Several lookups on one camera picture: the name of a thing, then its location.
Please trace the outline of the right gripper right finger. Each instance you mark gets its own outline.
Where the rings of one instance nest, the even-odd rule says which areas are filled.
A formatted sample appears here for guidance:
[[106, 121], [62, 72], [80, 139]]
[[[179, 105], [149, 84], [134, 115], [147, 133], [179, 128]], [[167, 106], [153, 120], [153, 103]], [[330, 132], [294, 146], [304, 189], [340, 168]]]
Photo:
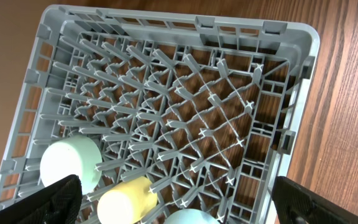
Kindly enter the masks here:
[[281, 224], [358, 224], [357, 215], [285, 176], [275, 178], [272, 200]]

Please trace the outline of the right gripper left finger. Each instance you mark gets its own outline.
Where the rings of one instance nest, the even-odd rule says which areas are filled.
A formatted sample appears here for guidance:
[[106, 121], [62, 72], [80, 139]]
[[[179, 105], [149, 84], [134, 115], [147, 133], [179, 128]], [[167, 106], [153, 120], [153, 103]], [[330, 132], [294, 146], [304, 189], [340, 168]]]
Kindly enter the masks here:
[[0, 211], [0, 223], [74, 223], [80, 211], [79, 177], [68, 175]]

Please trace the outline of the mint green bowl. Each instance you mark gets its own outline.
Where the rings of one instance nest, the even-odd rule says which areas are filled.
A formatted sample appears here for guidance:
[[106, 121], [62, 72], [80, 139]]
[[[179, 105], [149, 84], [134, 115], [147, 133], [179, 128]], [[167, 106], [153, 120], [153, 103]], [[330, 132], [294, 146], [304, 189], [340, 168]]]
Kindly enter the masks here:
[[77, 175], [82, 194], [88, 194], [97, 186], [101, 172], [96, 164], [102, 156], [98, 145], [89, 137], [76, 135], [51, 144], [40, 161], [40, 178], [48, 187], [69, 176]]

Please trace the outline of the yellow plastic cup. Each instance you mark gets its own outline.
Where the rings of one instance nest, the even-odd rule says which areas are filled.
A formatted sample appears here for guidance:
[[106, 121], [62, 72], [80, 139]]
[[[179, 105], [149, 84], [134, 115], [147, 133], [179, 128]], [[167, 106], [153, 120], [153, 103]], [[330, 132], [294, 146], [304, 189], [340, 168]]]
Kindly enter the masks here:
[[150, 191], [152, 182], [142, 176], [121, 182], [99, 199], [100, 223], [136, 223], [157, 205], [157, 194]]

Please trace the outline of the light blue bowl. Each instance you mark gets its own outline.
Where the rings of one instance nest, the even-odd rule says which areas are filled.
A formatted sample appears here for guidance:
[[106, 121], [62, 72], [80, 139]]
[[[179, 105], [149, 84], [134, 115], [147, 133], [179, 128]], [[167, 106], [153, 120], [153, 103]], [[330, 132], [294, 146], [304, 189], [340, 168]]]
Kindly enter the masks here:
[[187, 208], [171, 214], [165, 219], [164, 224], [219, 224], [219, 222], [206, 212]]

